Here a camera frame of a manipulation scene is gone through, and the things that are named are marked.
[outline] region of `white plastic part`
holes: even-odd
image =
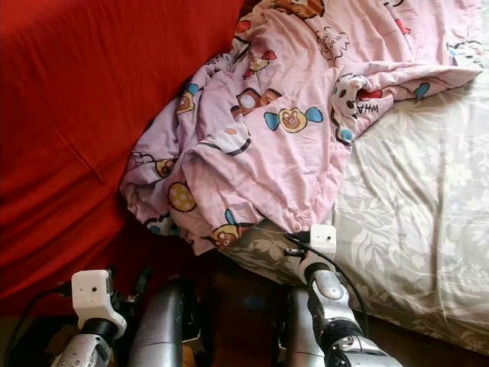
[[[311,226],[311,239],[309,245],[326,255],[328,258],[334,260],[336,255],[336,228],[326,224],[313,224]],[[331,271],[335,271],[335,267],[329,261],[308,251],[306,257],[299,264],[299,278],[304,284],[307,284],[304,271],[306,271],[307,267],[316,262],[322,262],[323,264],[326,264]]]
[[[87,320],[99,318],[111,321],[117,326],[116,339],[124,335],[127,322],[112,307],[112,284],[108,271],[78,271],[71,277],[71,288],[73,309],[78,315],[80,330]]]

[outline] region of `gray floral bedsheet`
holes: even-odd
[[[366,131],[331,221],[335,259],[371,314],[489,355],[487,68],[463,88],[397,103]],[[224,253],[295,284],[298,259],[284,257],[286,247],[265,221]]]

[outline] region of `black cable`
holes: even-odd
[[[360,293],[358,293],[357,288],[353,285],[353,282],[347,276],[346,272],[338,264],[336,264],[332,259],[330,259],[328,256],[322,254],[321,252],[312,248],[311,246],[307,245],[306,243],[304,243],[298,239],[295,239],[291,234],[285,233],[284,236],[289,241],[295,243],[296,245],[304,248],[307,251],[311,251],[312,253],[318,255],[320,258],[324,258],[326,261],[330,262],[331,264],[333,264],[335,266],[336,270],[338,270],[338,272],[343,276],[343,278],[345,278],[345,280],[350,285],[350,288],[353,290],[353,293],[355,294],[355,297],[357,298],[358,303],[360,304],[362,321],[363,321],[362,323],[364,324],[364,327],[363,327],[364,334],[367,338],[369,338],[370,337],[370,325],[368,323],[367,309],[365,307],[364,300],[361,298]]]
[[[42,291],[38,295],[34,296],[34,298],[32,298],[32,300],[28,303],[28,305],[25,307],[24,312],[22,313],[21,317],[18,319],[18,322],[15,325],[15,328],[14,328],[14,331],[12,332],[10,340],[8,341],[7,349],[5,350],[4,367],[10,366],[10,353],[15,346],[18,333],[19,333],[19,331],[21,331],[21,328],[22,328],[22,324],[24,323],[28,314],[31,312],[32,307],[42,297],[44,297],[48,294],[62,294],[63,296],[70,296],[71,295],[71,282],[67,281],[58,287]]]

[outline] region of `blanket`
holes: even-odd
[[[309,230],[329,214],[352,145],[395,101],[482,71],[479,10],[477,0],[263,0],[229,54],[202,66],[134,146],[120,186],[129,210],[196,254],[265,217]]]

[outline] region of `red fabric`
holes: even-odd
[[[115,239],[118,181],[151,118],[229,49],[242,2],[2,0],[0,313],[84,268],[174,263],[161,239]]]

